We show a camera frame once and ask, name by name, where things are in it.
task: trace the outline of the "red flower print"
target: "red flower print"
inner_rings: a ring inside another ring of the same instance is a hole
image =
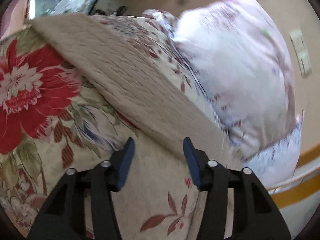
[[[0,56],[0,153],[15,149],[25,131],[47,135],[48,116],[58,116],[79,94],[80,78],[61,67],[64,60],[49,45],[17,55],[17,40]]]

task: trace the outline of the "blue gripper pad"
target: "blue gripper pad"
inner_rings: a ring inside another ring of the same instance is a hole
[[[189,171],[192,177],[193,184],[200,190],[201,178],[200,168],[196,159],[196,149],[194,148],[189,137],[183,140],[183,152],[188,163]]]
[[[134,140],[132,138],[129,138],[124,145],[124,148],[120,151],[114,152],[112,154],[112,157],[110,158],[110,162],[113,165],[115,172],[117,173],[116,188],[118,191],[121,190],[127,180],[134,151]]]

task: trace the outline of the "fabric fold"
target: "fabric fold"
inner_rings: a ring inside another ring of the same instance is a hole
[[[107,101],[177,158],[184,159],[186,136],[210,158],[221,158],[223,132],[117,33],[83,14],[30,23]]]

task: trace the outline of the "beige quilted blanket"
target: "beige quilted blanket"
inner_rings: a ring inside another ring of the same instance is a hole
[[[24,236],[68,167],[91,169],[128,137],[135,157],[113,194],[123,239],[194,239],[198,230],[204,197],[182,140],[225,163],[224,135],[156,21],[119,19],[39,18],[1,44],[0,203]]]

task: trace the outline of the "pink pillowcase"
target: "pink pillowcase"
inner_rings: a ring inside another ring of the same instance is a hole
[[[256,0],[188,10],[177,21],[173,41],[242,156],[254,156],[296,126],[290,54]]]

